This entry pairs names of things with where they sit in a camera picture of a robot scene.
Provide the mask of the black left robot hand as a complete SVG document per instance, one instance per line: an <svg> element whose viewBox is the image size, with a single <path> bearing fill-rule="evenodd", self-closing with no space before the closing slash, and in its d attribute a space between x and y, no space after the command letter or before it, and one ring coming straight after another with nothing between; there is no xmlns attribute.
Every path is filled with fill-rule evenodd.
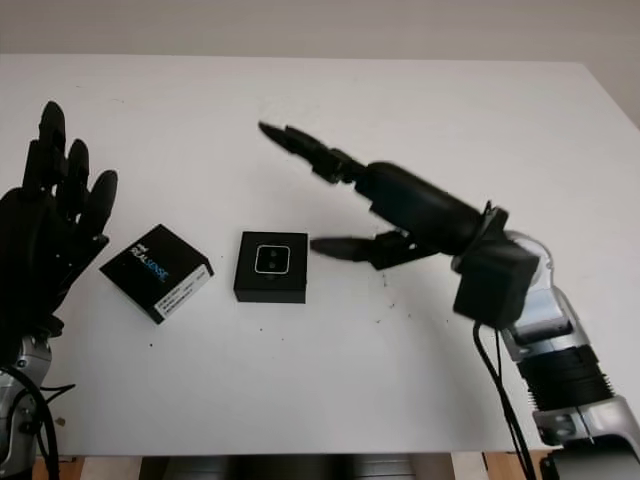
<svg viewBox="0 0 640 480"><path fill-rule="evenodd" d="M65 115L46 103L29 143L22 182L1 198L1 362L17 358L25 337L61 335L56 311L107 246L118 175L89 179L86 143L66 141Z"/></svg>

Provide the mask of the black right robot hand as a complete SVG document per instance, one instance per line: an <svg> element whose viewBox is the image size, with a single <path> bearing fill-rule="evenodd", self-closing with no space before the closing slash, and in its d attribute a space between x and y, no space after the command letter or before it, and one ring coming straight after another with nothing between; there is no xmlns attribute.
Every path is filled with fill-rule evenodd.
<svg viewBox="0 0 640 480"><path fill-rule="evenodd" d="M258 128L326 182L351 184L370 201L369 211L393 226L372 238L314 238L310 247L318 254L385 270L437 254L460 255L480 228L480 211L396 164L363 164L289 125L260 122Z"/></svg>

